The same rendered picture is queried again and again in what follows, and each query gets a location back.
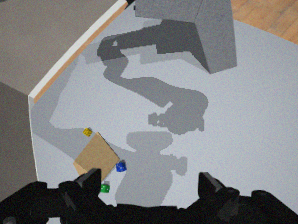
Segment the yellow die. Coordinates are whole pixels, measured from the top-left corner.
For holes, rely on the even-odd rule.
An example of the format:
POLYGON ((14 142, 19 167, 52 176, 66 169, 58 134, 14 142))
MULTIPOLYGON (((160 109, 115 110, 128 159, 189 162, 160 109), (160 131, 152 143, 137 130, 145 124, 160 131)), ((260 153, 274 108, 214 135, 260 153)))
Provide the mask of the yellow die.
POLYGON ((83 133, 86 135, 86 136, 90 136, 91 135, 91 133, 92 133, 92 131, 90 130, 90 129, 88 129, 88 128, 85 128, 85 130, 83 131, 83 133))

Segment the green die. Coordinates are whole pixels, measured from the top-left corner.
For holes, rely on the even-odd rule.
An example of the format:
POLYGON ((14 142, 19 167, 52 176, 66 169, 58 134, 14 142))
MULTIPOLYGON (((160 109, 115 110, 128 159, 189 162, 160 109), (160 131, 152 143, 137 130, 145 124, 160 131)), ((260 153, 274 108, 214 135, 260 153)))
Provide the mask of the green die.
POLYGON ((101 184, 101 192, 109 193, 110 186, 101 184))

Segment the tan square mat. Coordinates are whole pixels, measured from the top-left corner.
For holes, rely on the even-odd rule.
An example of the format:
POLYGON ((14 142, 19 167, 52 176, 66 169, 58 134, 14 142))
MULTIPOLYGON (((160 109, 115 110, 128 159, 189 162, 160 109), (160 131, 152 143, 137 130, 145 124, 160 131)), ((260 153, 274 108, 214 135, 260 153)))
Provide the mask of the tan square mat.
POLYGON ((73 165, 79 176, 87 173, 91 168, 100 168, 102 182, 119 160, 120 158, 97 132, 75 159, 73 165))

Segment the blue die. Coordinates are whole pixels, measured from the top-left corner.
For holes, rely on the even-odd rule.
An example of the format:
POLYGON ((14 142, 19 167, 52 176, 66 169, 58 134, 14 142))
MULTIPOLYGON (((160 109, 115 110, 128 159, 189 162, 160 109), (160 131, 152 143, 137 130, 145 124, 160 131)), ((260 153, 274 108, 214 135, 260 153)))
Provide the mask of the blue die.
POLYGON ((118 163, 116 164, 116 170, 118 172, 123 172, 123 171, 126 171, 126 163, 118 163))

